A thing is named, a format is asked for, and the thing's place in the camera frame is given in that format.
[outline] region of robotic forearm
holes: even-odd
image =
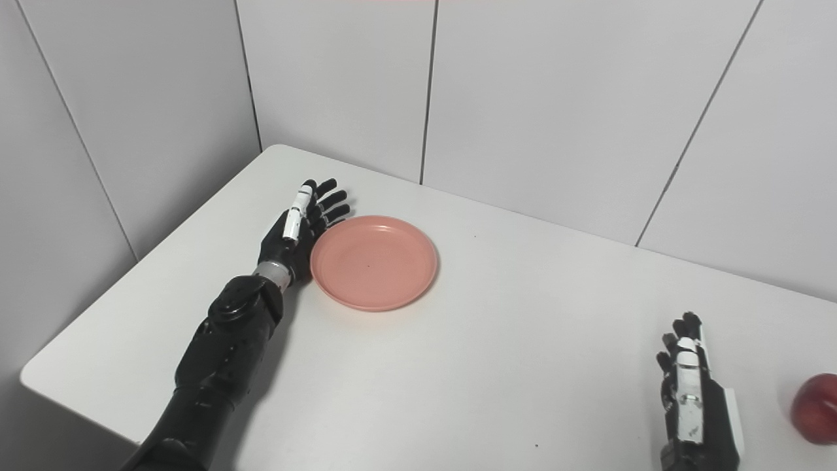
[[[247,395],[282,319],[282,294],[310,273],[316,239],[349,212],[345,191],[307,181],[262,241],[252,275],[235,277],[209,307],[175,372],[175,391],[146,441],[121,471],[209,469],[227,421]]]

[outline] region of robotic hand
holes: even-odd
[[[663,335],[668,352],[657,354],[669,438],[663,471],[736,471],[743,445],[735,395],[710,377],[701,320],[685,313],[672,327]]]
[[[121,471],[209,469],[282,319],[282,294],[311,274],[314,243],[349,213],[345,191],[326,196],[336,187],[334,179],[306,181],[262,240],[255,272],[233,278],[215,298],[177,367],[172,399]]]

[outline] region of white table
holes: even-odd
[[[298,185],[331,176],[359,215],[427,233],[438,278],[390,313],[345,308],[313,284],[291,297],[214,469],[660,469],[655,354],[686,310],[706,324],[716,378],[736,389],[741,471],[837,468],[837,448],[807,444],[787,413],[803,380],[837,370],[837,304],[281,146],[81,314],[22,382],[140,442],[209,303],[253,270]]]

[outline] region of apple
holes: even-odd
[[[793,426],[811,443],[837,445],[837,375],[816,375],[799,388],[790,411]]]

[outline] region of white wall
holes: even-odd
[[[234,0],[21,0],[142,257],[259,154]]]
[[[264,147],[419,181],[434,3],[242,0]]]
[[[837,301],[836,24],[763,4],[640,246]]]
[[[756,5],[440,2],[424,183],[634,244]]]
[[[110,471],[130,444],[18,382],[134,258],[14,0],[0,0],[0,221],[0,468]]]

